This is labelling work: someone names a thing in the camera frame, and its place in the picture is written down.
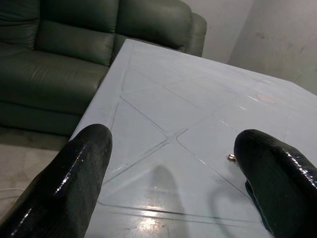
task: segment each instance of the green leather sofa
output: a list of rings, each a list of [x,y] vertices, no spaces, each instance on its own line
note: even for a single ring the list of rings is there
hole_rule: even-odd
[[[201,56],[179,0],[0,0],[0,124],[71,135],[127,38]]]

